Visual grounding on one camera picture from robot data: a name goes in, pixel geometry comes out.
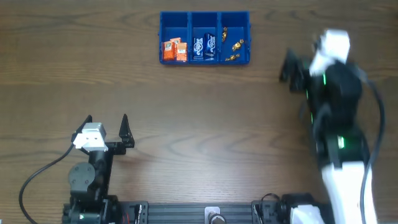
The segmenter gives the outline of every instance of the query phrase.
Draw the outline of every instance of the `blue tray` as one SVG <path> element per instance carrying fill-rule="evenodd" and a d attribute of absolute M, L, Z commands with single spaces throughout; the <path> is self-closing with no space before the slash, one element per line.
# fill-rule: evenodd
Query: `blue tray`
<path fill-rule="evenodd" d="M 228 35 L 222 43 L 223 27 L 228 28 Z M 250 61 L 250 13 L 238 12 L 160 12 L 159 61 L 164 65 L 242 65 Z M 217 55 L 215 60 L 193 59 L 193 38 L 203 37 L 205 33 L 216 35 Z M 181 37 L 187 43 L 188 60 L 186 62 L 164 61 L 162 43 L 172 38 Z M 240 39 L 245 44 L 235 52 L 232 46 Z M 225 61 L 232 54 L 240 54 L 234 61 Z"/>

